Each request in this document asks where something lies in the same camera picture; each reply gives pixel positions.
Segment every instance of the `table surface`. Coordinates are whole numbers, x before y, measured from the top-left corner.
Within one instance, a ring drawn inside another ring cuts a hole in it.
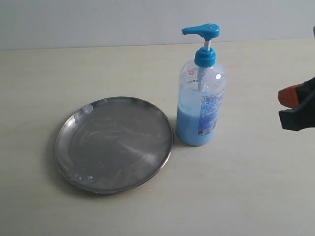
[[[315,76],[313,39],[214,43],[227,87],[216,135],[175,140],[147,183],[100,196],[53,165],[65,119],[133,96],[174,124],[178,74],[199,44],[0,52],[0,235],[314,236],[315,131],[282,130],[278,90]]]

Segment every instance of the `sticker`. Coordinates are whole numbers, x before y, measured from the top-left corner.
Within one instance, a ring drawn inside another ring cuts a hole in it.
[[[210,134],[215,128],[222,98],[223,90],[217,94],[201,98],[198,136]]]

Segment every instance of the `round metal tray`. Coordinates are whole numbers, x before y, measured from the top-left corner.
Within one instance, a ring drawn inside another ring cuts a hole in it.
[[[105,98],[66,121],[56,138],[55,161],[75,186],[117,193],[151,179],[167,162],[173,140],[158,107],[138,98]]]

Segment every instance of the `white wall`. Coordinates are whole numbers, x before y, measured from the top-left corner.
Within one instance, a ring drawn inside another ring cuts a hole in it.
[[[312,37],[315,0],[0,0],[0,50]]]

